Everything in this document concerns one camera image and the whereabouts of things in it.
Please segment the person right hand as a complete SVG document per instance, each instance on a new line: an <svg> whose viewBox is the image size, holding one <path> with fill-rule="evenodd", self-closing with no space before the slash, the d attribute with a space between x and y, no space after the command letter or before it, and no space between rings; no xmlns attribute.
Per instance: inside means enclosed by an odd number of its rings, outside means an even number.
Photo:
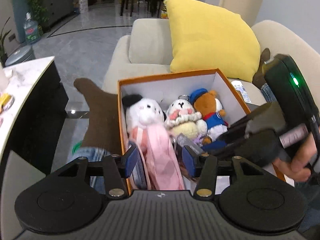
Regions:
<svg viewBox="0 0 320 240"><path fill-rule="evenodd" d="M309 168L306 168L306 165L316 153L316 144L313 135L310 134L302 146L300 146L290 163L286 163L277 158L273 162L273 165L277 167L280 172L294 181L306 182L311 176L311 171Z"/></svg>

